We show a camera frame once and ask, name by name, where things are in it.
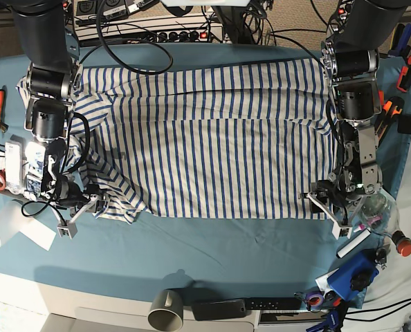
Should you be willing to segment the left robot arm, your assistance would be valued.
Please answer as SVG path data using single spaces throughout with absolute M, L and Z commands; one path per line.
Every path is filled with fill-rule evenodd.
M 336 239 L 351 236 L 353 218 L 383 186 L 372 124 L 382 110 L 378 48 L 408 6 L 407 1 L 339 1 L 327 20 L 321 43 L 329 89 L 326 114 L 340 160 L 329 178 L 313 183 L 305 196 L 314 211 L 331 219 Z

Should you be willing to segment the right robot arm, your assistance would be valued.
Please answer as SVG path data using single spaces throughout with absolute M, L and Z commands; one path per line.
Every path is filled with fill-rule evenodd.
M 89 122 L 75 111 L 75 91 L 82 78 L 78 40 L 66 27 L 61 1 L 8 1 L 7 5 L 30 60 L 24 128 L 33 141 L 25 150 L 24 196 L 28 203 L 52 208 L 59 235 L 73 238 L 77 218 L 99 212 L 107 203 L 98 185 L 81 190 L 73 177 L 90 145 Z

